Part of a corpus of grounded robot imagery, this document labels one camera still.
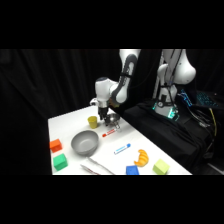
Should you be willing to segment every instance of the cube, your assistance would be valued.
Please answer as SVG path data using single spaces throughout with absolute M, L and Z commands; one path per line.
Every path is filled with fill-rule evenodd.
M 170 166 L 167 165 L 163 160 L 159 160 L 153 167 L 153 171 L 158 175 L 166 175 Z
M 67 159 L 64 154 L 57 156 L 53 159 L 54 167 L 57 171 L 60 171 L 68 166 Z
M 127 166 L 126 173 L 129 176 L 138 176 L 138 167 L 137 166 Z
M 53 153 L 62 150 L 62 145 L 59 139 L 50 142 L 50 149 Z

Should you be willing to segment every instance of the red cube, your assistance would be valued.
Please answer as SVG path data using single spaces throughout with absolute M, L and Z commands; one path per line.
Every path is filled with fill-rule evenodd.
M 53 153 L 62 150 L 62 145 L 59 139 L 50 142 L 50 149 Z

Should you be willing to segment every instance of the blue marker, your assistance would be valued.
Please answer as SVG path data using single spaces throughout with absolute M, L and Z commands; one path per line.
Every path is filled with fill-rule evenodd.
M 127 144 L 126 146 L 124 146 L 124 147 L 122 147 L 122 148 L 116 150 L 116 151 L 114 152 L 114 154 L 117 155 L 118 153 L 123 152 L 125 149 L 128 149 L 128 148 L 130 148 L 130 147 L 131 147 L 131 144 Z

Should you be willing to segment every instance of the cable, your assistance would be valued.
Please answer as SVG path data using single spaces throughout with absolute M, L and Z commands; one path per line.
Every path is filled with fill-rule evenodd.
M 216 137 L 216 136 L 217 136 L 217 124 L 216 124 L 215 116 L 214 116 L 213 110 L 212 110 L 211 108 L 209 108 L 209 110 L 211 111 L 212 118 L 213 118 L 213 120 L 214 120 L 214 125 L 215 125 L 215 137 Z
M 177 65 L 178 65 L 178 63 L 179 63 L 179 61 L 180 61 L 180 57 L 181 57 L 181 55 L 182 55 L 182 52 L 183 52 L 183 49 L 181 49 L 181 51 L 180 51 L 180 55 L 179 55 L 179 58 L 178 58 L 178 60 L 177 60 L 177 63 L 176 63 L 176 65 L 175 65 L 175 68 L 174 68 L 174 70 L 173 70 L 173 72 L 172 72 L 172 75 L 170 76 L 170 80 L 169 80 L 169 83 L 171 82 L 171 79 L 173 78 L 173 76 L 174 76 L 174 74 L 175 74 L 175 72 L 176 72 L 176 69 L 177 69 Z
M 169 86 L 167 87 L 167 89 L 168 89 L 168 92 L 169 92 L 169 95 L 170 95 L 171 103 L 173 104 L 173 107 L 175 107 L 175 104 L 174 104 L 174 102 L 173 102 L 173 98 L 172 98 L 172 96 L 171 96 L 171 92 L 170 92 L 170 88 L 169 88 Z
M 210 127 L 210 125 L 208 125 L 208 124 L 204 123 L 203 121 L 201 121 L 201 119 L 198 118 L 197 115 L 195 115 L 195 114 L 190 110 L 189 107 L 187 107 L 187 108 L 188 108 L 189 112 L 191 113 L 191 115 L 193 116 L 193 118 L 194 118 L 196 121 L 200 121 L 200 123 L 203 124 L 204 129 L 208 132 L 209 136 L 211 137 L 211 144 L 208 146 L 208 148 L 207 148 L 207 150 L 206 150 L 206 153 L 207 153 L 207 152 L 210 150 L 210 148 L 211 148 L 212 146 L 213 146 L 213 148 L 214 148 L 214 141 L 215 141 L 215 139 L 214 139 L 214 137 L 212 136 L 211 132 L 207 129 L 207 127 L 208 127 L 208 126 Z
M 177 95 L 180 96 L 180 97 L 182 97 L 182 98 L 185 100 L 185 96 L 183 96 L 183 94 L 177 94 Z M 194 116 L 195 119 L 197 119 L 198 121 L 200 121 L 200 122 L 203 124 L 203 126 L 210 127 L 210 123 L 209 123 L 209 122 L 211 122 L 211 121 L 208 120 L 208 119 L 206 119 L 206 118 L 202 115 L 202 114 L 203 114 L 202 112 L 201 112 L 200 115 L 195 114 L 195 113 L 193 113 L 193 112 L 190 110 L 190 108 L 189 108 L 188 105 L 186 105 L 186 106 L 187 106 L 189 112 L 191 113 L 191 115 Z
M 189 107 L 188 107 L 188 110 L 189 110 L 189 112 L 191 113 L 191 115 L 193 116 L 193 118 L 194 118 L 197 122 L 199 122 L 200 126 L 202 126 L 202 127 L 209 133 L 209 135 L 210 135 L 210 137 L 211 137 L 211 139 L 212 139 L 212 143 L 213 143 L 213 142 L 214 142 L 214 138 L 212 137 L 210 130 L 207 129 L 207 128 L 211 128 L 211 126 L 210 126 L 209 124 L 205 123 L 204 121 L 202 121 L 197 115 L 195 115 L 195 114 L 190 110 Z
M 209 117 L 207 114 L 204 114 L 204 113 L 203 113 L 202 111 L 200 111 L 200 110 L 197 110 L 197 112 L 200 113 L 200 114 L 202 114 L 203 116 L 205 116 L 207 119 L 209 119 L 209 121 L 210 121 L 211 123 L 214 124 L 213 119 L 212 119 L 211 117 Z M 216 124 L 217 124 L 217 128 L 218 128 L 218 125 L 219 125 L 219 127 L 222 126 L 221 123 L 220 123 L 219 121 L 216 121 Z
M 170 59 L 173 57 L 175 50 L 176 50 L 176 49 L 173 49 L 173 53 L 172 53 Z

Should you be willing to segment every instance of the green cube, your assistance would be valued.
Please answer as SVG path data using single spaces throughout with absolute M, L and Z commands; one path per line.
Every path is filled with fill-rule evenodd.
M 163 160 L 159 160 L 153 167 L 153 171 L 158 175 L 166 175 L 170 166 L 167 165 Z
M 68 166 L 68 162 L 64 154 L 55 157 L 53 161 L 54 161 L 54 167 L 57 171 L 60 171 Z

